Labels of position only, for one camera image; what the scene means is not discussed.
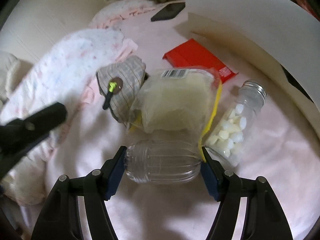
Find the red flat packet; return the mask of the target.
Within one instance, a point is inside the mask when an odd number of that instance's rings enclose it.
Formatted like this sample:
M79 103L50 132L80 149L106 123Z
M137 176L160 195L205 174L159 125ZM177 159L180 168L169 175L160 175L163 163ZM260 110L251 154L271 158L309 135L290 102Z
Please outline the red flat packet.
M233 72L220 59L193 38L173 48L163 55L174 68L202 67L218 72L222 83L235 77Z

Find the pink bed sheet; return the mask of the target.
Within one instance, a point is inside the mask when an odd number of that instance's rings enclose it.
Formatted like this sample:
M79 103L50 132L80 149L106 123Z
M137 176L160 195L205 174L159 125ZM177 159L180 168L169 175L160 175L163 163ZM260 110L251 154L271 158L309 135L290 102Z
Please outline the pink bed sheet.
M187 14L163 23L150 23L144 14L121 22L126 35L139 45L138 56L147 71L168 68L162 55L189 36ZM211 40L195 37L227 66L238 71L222 91L218 116L222 116L246 79L258 81L267 92L265 105L247 138L242 159L233 171L245 178L265 176L289 222L294 239L304 239L319 218L319 139L290 97L271 79L242 58ZM157 174L190 174L192 139L174 135L150 137L139 129L125 130L102 109L96 79L88 81L81 107L64 142L47 164L46 190L58 177L82 177L112 158L121 145L150 149L160 142L148 161ZM106 203L120 239L204 239L218 203L208 194L201 176L188 183L138 184L123 176L115 196Z

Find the plaid fabric pouch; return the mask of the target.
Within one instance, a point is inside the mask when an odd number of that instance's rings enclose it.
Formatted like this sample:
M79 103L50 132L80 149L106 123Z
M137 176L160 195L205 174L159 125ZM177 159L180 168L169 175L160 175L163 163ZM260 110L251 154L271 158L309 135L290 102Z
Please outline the plaid fabric pouch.
M142 59L132 55L97 70L99 92L105 99L103 110L110 110L118 123L129 122L130 108L146 80L145 69Z

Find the zip bag with cream contents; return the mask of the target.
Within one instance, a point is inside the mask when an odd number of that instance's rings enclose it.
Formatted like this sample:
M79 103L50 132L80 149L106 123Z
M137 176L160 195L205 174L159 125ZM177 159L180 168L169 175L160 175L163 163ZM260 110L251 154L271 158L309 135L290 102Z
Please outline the zip bag with cream contents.
M222 81L213 68L162 70L142 85L130 108L129 122L147 134L201 146L216 116L221 90Z

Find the ribbed clear plastic jar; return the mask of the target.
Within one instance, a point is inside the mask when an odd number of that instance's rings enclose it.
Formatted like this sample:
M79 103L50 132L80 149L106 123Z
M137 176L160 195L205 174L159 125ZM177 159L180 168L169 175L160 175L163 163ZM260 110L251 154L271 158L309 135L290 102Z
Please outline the ribbed clear plastic jar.
M129 146L124 157L126 175L138 184L181 184L200 172L196 145L186 141L143 140Z

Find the black smartphone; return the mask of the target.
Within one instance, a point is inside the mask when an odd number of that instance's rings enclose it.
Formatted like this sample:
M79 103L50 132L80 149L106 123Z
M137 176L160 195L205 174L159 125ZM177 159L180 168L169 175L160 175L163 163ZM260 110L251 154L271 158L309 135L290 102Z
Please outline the black smartphone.
M150 19L151 22L166 21L175 18L185 8L184 2L167 4Z

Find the grey fabric storage bin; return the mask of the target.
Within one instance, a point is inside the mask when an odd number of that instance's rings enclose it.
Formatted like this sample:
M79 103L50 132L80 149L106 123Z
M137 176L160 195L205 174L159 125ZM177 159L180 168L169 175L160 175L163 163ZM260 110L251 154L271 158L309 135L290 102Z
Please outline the grey fabric storage bin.
M185 0L192 32L271 78L319 131L319 21L290 0Z

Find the clear bottle with white tablets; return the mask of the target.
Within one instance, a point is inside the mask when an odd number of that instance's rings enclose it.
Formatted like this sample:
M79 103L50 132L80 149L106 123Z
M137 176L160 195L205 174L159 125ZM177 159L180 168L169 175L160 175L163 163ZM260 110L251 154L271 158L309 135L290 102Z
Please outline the clear bottle with white tablets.
M238 96L205 142L205 148L211 157L232 167L240 163L251 127L264 106L266 97L263 86L257 81L246 80L242 84Z

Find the floral white quilt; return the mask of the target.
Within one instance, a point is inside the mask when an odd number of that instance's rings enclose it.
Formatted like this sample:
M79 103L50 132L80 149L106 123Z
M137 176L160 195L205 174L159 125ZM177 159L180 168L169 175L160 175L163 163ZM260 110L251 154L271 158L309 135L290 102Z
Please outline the floral white quilt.
M89 85L96 71L126 59L137 48L117 29L84 29L65 36L32 67L2 109L1 124L24 119L55 102L67 108L67 122L51 131L2 179L6 196L20 206L44 200L46 163L64 141L80 107L93 102Z

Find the pink ruffled floral pillow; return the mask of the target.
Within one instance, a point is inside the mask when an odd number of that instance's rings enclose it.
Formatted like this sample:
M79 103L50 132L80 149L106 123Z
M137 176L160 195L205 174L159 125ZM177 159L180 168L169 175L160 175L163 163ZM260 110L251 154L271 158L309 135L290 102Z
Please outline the pink ruffled floral pillow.
M91 29L107 29L117 22L153 11L161 5L161 3L153 0L117 0L98 11L88 27Z

